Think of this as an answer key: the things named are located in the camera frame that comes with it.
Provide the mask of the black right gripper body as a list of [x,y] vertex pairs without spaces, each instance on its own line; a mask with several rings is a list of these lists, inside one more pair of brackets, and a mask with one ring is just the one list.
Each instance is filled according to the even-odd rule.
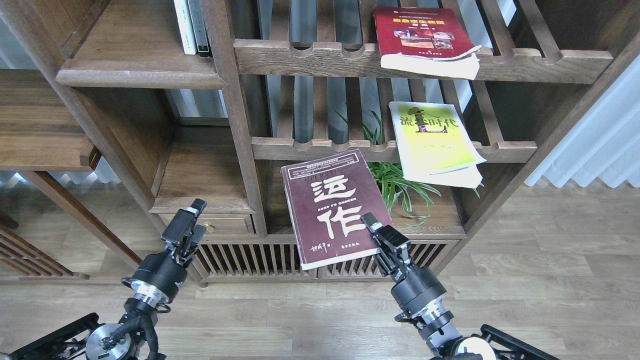
[[428,267],[418,267],[406,244],[391,248],[382,244],[375,255],[383,276],[390,276],[395,285],[391,295],[398,303],[402,316],[442,316],[446,290]]

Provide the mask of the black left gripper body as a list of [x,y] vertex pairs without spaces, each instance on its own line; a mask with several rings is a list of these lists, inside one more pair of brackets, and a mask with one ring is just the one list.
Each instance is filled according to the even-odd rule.
[[134,275],[121,282],[135,291],[135,299],[147,305],[168,305],[185,282],[194,253],[194,246],[181,252],[167,244],[160,253],[147,255]]

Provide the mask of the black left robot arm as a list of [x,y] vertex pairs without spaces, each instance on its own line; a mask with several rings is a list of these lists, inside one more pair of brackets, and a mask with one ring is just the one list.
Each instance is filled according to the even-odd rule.
[[135,360],[148,344],[149,360],[164,360],[155,330],[158,314],[168,313],[187,277],[198,244],[206,232],[197,224],[206,201],[195,199],[176,212],[161,239],[163,251],[147,255],[130,277],[121,282],[134,291],[127,299],[118,322],[99,323],[96,313],[80,317],[66,326],[7,355],[9,360]]

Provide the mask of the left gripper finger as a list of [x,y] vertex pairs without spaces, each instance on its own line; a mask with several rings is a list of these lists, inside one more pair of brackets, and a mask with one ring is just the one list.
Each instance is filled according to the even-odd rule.
[[197,224],[201,212],[206,208],[206,201],[200,198],[194,199],[187,209],[179,209],[162,233],[160,239],[173,246],[185,245],[189,230]]
[[185,237],[185,253],[194,253],[205,233],[206,227],[203,225],[196,224],[190,228],[189,233]]

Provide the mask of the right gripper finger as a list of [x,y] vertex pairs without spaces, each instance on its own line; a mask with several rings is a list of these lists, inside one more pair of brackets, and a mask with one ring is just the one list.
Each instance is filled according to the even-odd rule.
[[365,227],[378,243],[382,253],[389,256],[409,255],[410,240],[391,225],[382,225],[375,216],[368,212],[361,217]]

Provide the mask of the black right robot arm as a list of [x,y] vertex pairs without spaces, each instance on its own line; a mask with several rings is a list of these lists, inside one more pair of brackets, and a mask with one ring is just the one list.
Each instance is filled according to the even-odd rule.
[[375,255],[383,276],[395,281],[391,295],[401,309],[397,322],[412,324],[435,360],[553,360],[555,357],[490,325],[480,334],[462,336],[451,323],[453,313],[442,305],[446,289],[428,267],[409,255],[410,240],[372,213],[363,223],[380,248]]

